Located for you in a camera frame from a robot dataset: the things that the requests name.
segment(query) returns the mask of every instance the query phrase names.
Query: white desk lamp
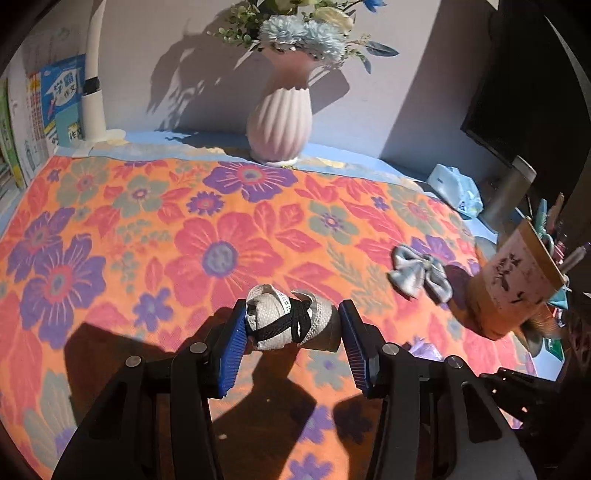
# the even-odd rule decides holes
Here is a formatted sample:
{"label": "white desk lamp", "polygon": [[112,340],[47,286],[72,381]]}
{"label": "white desk lamp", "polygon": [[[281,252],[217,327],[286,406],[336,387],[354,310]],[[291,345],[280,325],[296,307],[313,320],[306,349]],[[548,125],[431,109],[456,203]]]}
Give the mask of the white desk lamp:
{"label": "white desk lamp", "polygon": [[94,0],[86,39],[85,81],[82,93],[83,135],[87,142],[122,140],[125,131],[107,130],[99,81],[99,43],[106,0]]}

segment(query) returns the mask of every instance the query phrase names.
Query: fabric bow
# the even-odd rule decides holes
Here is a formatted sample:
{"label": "fabric bow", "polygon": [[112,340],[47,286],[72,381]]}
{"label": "fabric bow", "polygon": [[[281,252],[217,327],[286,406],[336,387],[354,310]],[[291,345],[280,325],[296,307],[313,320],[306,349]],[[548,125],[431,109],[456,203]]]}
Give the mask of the fabric bow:
{"label": "fabric bow", "polygon": [[434,299],[447,303],[453,294],[443,264],[432,255],[421,254],[408,245],[399,245],[392,252],[394,270],[388,278],[394,287],[409,297],[417,298],[427,286]]}

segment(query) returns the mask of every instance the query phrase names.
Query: metal cylinder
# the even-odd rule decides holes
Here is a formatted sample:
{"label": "metal cylinder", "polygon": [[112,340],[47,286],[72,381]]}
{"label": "metal cylinder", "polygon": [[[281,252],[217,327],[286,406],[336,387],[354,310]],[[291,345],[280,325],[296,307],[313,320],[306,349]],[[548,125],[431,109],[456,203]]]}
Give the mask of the metal cylinder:
{"label": "metal cylinder", "polygon": [[491,230],[497,231],[507,220],[535,179],[535,170],[523,158],[517,156],[511,170],[498,190],[480,214],[480,220]]}

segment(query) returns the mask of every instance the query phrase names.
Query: orange tablecloth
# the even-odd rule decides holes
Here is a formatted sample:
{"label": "orange tablecloth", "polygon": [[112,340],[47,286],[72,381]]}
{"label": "orange tablecloth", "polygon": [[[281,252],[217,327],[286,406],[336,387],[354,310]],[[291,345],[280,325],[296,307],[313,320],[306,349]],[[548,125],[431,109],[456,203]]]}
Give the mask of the orange tablecloth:
{"label": "orange tablecloth", "polygon": [[[493,343],[426,294],[395,293],[386,273],[402,242],[478,266],[458,215],[405,187],[251,163],[54,157],[0,242],[1,420],[50,478],[128,355],[203,337],[257,283],[352,298],[386,340],[425,337],[477,374],[525,370],[513,338]],[[245,355],[236,387],[210,405],[227,480],[364,478],[380,402],[359,395],[342,349]]]}

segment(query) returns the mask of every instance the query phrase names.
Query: ribbed vase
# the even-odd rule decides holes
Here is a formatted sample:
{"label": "ribbed vase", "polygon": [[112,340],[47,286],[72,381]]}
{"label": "ribbed vase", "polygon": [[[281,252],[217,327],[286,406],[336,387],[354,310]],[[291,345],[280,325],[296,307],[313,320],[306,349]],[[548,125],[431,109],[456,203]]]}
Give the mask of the ribbed vase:
{"label": "ribbed vase", "polygon": [[263,54],[275,70],[260,103],[248,117],[246,134],[251,156],[261,163],[297,161],[312,133],[312,107],[308,79],[319,62],[301,50]]}

